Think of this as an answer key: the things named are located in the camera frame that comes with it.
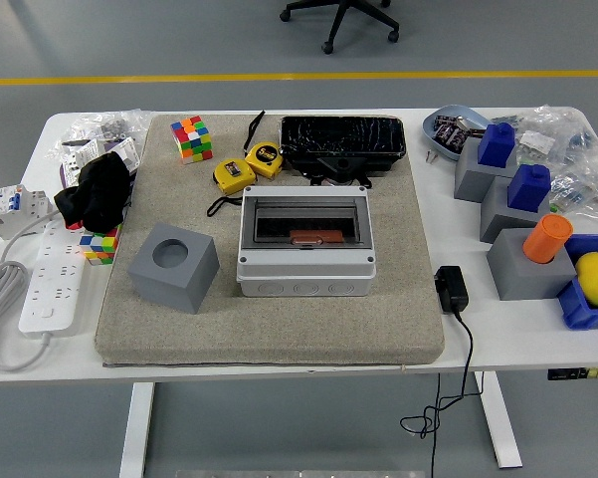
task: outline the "power outlet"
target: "power outlet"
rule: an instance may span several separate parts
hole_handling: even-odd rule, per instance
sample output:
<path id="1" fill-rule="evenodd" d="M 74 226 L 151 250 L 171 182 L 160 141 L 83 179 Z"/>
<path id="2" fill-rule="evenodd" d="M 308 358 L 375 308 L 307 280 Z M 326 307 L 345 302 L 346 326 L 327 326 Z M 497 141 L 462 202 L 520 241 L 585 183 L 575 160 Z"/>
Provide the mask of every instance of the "power outlet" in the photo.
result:
<path id="1" fill-rule="evenodd" d="M 83 232 L 66 229 L 61 219 L 46 225 L 18 325 L 25 336 L 36 339 L 49 332 L 68 337 L 75 332 L 86 262 L 80 249 Z"/>

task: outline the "electrical enclosure box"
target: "electrical enclosure box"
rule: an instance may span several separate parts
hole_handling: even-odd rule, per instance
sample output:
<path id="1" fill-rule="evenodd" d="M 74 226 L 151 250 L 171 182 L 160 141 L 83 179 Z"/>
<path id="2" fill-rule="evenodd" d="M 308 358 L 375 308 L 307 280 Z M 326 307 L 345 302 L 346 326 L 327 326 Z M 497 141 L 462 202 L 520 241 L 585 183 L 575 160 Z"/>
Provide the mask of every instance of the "electrical enclosure box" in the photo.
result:
<path id="1" fill-rule="evenodd" d="M 244 190 L 237 258 L 244 295 L 365 296 L 375 275 L 365 187 Z"/>

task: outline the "gray block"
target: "gray block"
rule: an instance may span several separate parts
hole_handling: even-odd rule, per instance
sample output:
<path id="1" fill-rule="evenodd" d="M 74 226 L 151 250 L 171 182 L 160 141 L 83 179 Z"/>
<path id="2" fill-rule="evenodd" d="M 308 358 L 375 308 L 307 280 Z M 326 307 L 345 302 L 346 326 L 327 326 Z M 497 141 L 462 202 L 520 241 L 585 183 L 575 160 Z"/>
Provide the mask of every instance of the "gray block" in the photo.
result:
<path id="1" fill-rule="evenodd" d="M 454 198 L 463 201 L 482 202 L 491 187 L 494 178 L 514 177 L 517 172 L 515 150 L 508 157 L 506 167 L 494 167 L 478 164 L 478 146 L 480 139 L 469 137 L 456 164 L 456 183 Z"/>
<path id="2" fill-rule="evenodd" d="M 156 224 L 128 266 L 139 295 L 196 314 L 219 270 L 212 237 Z"/>
<path id="3" fill-rule="evenodd" d="M 576 276 L 566 249 L 562 248 L 548 264 L 528 259 L 521 246 L 531 229 L 504 229 L 487 253 L 499 299 L 523 301 L 553 299 Z"/>
<path id="4" fill-rule="evenodd" d="M 534 227 L 549 212 L 548 197 L 537 212 L 508 207 L 508 185 L 511 179 L 496 177 L 480 206 L 480 240 L 493 244 L 503 229 Z"/>

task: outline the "blue cube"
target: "blue cube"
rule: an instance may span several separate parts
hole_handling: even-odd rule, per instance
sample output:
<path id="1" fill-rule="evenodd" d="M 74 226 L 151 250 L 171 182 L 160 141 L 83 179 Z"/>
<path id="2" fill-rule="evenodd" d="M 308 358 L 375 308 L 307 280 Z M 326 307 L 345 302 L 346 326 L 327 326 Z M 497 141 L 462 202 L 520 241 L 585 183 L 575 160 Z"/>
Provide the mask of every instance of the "blue cube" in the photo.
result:
<path id="1" fill-rule="evenodd" d="M 522 164 L 508 186 L 508 207 L 537 212 L 550 191 L 550 171 L 541 164 Z"/>
<path id="2" fill-rule="evenodd" d="M 515 147 L 515 130 L 507 122 L 489 124 L 478 146 L 478 164 L 506 167 Z"/>

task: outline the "yellow tape measure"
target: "yellow tape measure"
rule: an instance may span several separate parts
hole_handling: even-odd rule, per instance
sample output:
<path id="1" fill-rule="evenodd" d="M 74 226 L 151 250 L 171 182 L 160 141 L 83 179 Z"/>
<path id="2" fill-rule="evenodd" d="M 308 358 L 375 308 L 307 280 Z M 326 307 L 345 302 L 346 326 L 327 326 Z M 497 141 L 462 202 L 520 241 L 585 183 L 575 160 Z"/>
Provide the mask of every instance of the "yellow tape measure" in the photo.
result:
<path id="1" fill-rule="evenodd" d="M 279 146 L 273 142 L 255 144 L 246 156 L 246 161 L 257 174 L 267 179 L 274 179 L 281 172 L 283 157 L 279 153 Z"/>
<path id="2" fill-rule="evenodd" d="M 245 159 L 226 159 L 215 167 L 212 178 L 226 196 L 244 189 L 257 180 Z"/>

